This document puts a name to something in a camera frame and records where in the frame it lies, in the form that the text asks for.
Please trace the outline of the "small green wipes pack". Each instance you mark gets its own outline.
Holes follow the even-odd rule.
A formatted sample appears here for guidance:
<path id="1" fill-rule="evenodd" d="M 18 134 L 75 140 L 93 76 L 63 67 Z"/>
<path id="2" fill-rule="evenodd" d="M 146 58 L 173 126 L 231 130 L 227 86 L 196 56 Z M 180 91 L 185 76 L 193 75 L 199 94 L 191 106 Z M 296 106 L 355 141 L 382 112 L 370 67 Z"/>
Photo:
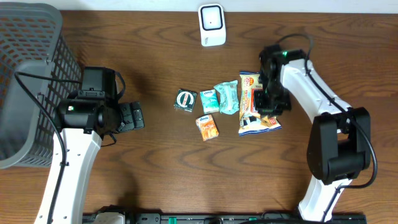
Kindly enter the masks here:
<path id="1" fill-rule="evenodd" d="M 205 114 L 216 113 L 220 111 L 220 105 L 216 95 L 216 90 L 206 90 L 200 92 L 203 112 Z"/>

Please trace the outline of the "green wet wipes pack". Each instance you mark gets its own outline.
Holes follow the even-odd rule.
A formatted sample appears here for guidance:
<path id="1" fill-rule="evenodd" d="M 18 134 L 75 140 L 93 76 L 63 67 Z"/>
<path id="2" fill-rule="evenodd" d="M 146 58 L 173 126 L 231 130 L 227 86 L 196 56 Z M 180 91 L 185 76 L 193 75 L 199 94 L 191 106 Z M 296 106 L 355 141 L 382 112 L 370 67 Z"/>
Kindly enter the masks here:
<path id="1" fill-rule="evenodd" d="M 232 115 L 239 110 L 237 85 L 238 81 L 234 80 L 214 86 L 214 89 L 220 94 L 220 113 Z"/>

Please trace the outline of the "black plastic mesh basket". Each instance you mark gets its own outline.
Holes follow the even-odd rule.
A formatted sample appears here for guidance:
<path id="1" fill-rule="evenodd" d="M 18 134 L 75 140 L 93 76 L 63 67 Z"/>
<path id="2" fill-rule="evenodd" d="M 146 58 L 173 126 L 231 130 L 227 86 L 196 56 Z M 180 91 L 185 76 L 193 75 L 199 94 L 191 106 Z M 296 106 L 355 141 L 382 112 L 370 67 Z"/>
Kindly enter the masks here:
<path id="1" fill-rule="evenodd" d="M 54 130 L 33 98 L 52 113 L 80 88 L 81 69 L 49 4 L 1 3 L 1 168 L 48 167 Z"/>

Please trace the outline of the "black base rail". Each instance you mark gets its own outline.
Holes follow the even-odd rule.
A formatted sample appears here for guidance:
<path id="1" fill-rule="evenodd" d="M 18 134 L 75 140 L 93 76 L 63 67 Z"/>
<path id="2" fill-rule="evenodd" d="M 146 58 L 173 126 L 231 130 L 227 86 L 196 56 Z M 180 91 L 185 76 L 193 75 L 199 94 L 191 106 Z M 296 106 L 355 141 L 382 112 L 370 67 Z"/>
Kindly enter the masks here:
<path id="1" fill-rule="evenodd" d="M 83 215 L 83 223 L 204 224 L 204 223 L 305 223 L 298 215 L 263 213 L 262 215 L 161 215 L 158 213 L 122 214 L 116 212 Z"/>

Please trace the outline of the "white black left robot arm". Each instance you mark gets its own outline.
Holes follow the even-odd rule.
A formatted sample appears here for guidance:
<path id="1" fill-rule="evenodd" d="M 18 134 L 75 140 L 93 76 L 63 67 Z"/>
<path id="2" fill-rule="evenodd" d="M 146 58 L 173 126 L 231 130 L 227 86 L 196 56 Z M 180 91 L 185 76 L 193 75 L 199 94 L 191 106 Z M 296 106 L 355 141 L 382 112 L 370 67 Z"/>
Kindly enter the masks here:
<path id="1" fill-rule="evenodd" d="M 52 165 L 36 223 L 133 223 L 123 209 L 108 206 L 84 216 L 90 173 L 103 137 L 141 129 L 141 106 L 104 100 L 67 99 L 55 110 Z"/>

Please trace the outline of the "roll of tape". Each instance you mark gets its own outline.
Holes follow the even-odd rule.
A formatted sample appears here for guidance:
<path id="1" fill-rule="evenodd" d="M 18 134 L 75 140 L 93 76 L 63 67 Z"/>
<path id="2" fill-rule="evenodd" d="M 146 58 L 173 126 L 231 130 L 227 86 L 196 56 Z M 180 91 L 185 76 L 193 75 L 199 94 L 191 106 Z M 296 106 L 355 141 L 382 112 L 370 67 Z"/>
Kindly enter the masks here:
<path id="1" fill-rule="evenodd" d="M 179 89 L 174 102 L 174 108 L 192 112 L 194 110 L 197 93 L 194 91 Z"/>

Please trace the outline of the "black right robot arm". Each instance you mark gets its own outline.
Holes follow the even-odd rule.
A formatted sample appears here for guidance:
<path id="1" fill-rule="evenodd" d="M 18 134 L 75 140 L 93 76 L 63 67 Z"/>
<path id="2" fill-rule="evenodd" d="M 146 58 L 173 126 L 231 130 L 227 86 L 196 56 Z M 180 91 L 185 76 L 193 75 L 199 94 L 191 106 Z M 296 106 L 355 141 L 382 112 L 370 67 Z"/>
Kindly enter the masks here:
<path id="1" fill-rule="evenodd" d="M 260 54 L 261 90 L 254 107 L 263 116 L 279 116 L 291 109 L 294 96 L 312 128 L 307 164 L 312 173 L 307 192 L 298 205 L 302 220 L 327 222 L 344 189 L 367 169 L 374 152 L 370 145 L 370 115 L 340 99 L 315 71 L 303 50 L 266 47 Z"/>

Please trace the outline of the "orange tissue pack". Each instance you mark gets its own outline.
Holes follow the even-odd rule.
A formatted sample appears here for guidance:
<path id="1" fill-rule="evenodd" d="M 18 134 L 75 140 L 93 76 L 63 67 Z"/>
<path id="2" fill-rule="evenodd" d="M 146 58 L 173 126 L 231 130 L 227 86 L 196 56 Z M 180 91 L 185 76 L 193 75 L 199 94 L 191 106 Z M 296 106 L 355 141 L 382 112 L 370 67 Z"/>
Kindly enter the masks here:
<path id="1" fill-rule="evenodd" d="M 203 141 L 207 141 L 219 136 L 218 128 L 211 114 L 204 115 L 196 119 L 196 125 L 200 130 Z"/>

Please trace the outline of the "white barcode scanner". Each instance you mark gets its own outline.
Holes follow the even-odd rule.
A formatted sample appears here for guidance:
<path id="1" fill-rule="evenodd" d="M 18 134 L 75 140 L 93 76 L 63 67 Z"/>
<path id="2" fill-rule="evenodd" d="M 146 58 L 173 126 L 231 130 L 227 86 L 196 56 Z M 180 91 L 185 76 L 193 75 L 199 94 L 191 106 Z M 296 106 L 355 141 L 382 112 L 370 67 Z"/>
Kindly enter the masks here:
<path id="1" fill-rule="evenodd" d="M 198 8 L 201 45 L 213 47 L 226 42 L 224 9 L 220 4 L 204 4 Z"/>

